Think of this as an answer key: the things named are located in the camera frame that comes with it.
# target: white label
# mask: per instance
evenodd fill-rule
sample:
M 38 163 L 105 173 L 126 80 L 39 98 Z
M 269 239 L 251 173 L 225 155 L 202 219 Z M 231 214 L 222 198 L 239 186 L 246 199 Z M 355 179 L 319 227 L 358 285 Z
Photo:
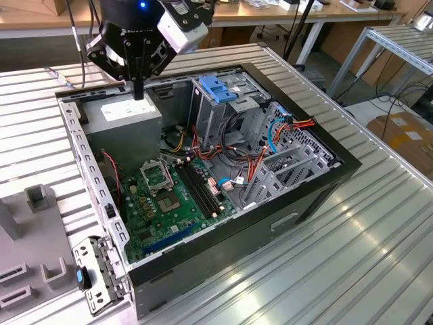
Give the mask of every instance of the white label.
M 243 184 L 244 183 L 244 178 L 243 177 L 240 177 L 240 176 L 237 176 L 236 177 L 236 179 L 235 179 L 235 182 L 237 183 L 237 184 Z
M 403 125 L 407 125 L 406 121 L 403 120 L 401 117 L 392 118 L 391 120 L 399 127 L 402 127 Z
M 420 136 L 418 133 L 412 131 L 412 132 L 406 132 L 406 134 L 412 139 L 412 140 L 422 140 L 422 136 Z
M 173 4 L 173 7 L 179 15 L 185 15 L 188 12 L 184 3 Z
M 78 41 L 78 36 L 76 35 L 76 29 L 72 26 L 72 34 L 74 34 L 75 45 L 78 52 L 81 52 L 80 42 Z
M 120 103 L 106 104 L 101 107 L 107 122 L 119 120 L 138 114 L 155 112 L 155 108 L 144 98 L 143 100 L 127 100 Z

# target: blue clip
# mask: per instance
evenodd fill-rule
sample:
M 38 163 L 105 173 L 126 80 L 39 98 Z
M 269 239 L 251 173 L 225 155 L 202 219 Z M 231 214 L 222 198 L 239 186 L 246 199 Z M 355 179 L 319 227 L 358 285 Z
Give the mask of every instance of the blue clip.
M 205 90 L 218 104 L 237 99 L 237 95 L 228 90 L 227 87 L 224 86 L 224 83 L 215 76 L 200 77 L 199 80 Z

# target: motherboard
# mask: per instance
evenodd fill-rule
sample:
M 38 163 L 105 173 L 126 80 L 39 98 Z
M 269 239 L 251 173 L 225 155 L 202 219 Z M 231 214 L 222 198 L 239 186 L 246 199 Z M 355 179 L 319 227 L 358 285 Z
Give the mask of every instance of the motherboard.
M 130 263 L 195 234 L 237 211 L 199 158 L 158 160 L 122 181 Z

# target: ram slot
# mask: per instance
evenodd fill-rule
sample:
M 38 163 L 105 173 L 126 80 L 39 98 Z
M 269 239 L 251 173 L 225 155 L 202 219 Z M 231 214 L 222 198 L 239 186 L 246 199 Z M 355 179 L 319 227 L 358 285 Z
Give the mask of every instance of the ram slot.
M 219 212 L 218 204 L 191 166 L 177 166 L 176 171 L 205 218 L 210 219 L 213 213 Z

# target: slotted metal surface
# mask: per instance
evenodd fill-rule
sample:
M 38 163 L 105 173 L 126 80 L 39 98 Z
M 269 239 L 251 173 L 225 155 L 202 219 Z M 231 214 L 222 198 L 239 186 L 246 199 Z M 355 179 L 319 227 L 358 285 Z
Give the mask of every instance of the slotted metal surface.
M 179 56 L 164 72 L 252 62 L 363 166 L 306 222 L 150 314 L 142 324 L 421 324 L 433 312 L 433 185 L 328 97 L 255 44 Z M 61 67 L 77 76 L 79 65 Z M 89 65 L 94 81 L 103 83 Z M 58 197 L 71 245 L 100 234 L 42 69 L 0 74 L 0 196 Z M 91 318 L 73 291 L 14 324 L 136 324 L 128 302 Z
M 370 28 L 367 36 L 424 73 L 433 73 L 433 35 L 400 25 Z

